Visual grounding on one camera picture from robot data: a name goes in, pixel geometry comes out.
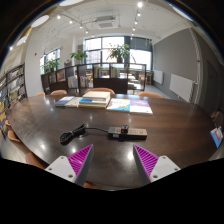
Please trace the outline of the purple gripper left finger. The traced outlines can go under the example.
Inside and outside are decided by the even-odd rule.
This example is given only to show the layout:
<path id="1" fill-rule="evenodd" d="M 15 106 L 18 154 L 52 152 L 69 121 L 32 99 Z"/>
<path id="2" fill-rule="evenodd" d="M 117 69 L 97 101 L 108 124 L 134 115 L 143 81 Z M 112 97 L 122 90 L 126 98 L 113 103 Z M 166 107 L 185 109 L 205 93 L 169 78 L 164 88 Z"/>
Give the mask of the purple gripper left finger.
<path id="1" fill-rule="evenodd" d="M 93 155 L 93 145 L 86 146 L 68 157 L 59 156 L 46 171 L 83 187 Z"/>

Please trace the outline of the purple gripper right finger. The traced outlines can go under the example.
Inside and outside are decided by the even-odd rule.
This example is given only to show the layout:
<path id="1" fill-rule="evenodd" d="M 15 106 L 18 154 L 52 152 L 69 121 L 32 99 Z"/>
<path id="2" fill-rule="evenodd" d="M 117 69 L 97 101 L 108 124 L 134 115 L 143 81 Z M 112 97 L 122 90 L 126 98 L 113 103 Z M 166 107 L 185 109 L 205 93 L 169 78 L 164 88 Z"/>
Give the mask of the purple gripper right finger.
<path id="1" fill-rule="evenodd" d="M 143 183 L 152 183 L 180 170 L 167 156 L 157 156 L 138 145 L 133 146 L 133 155 Z"/>

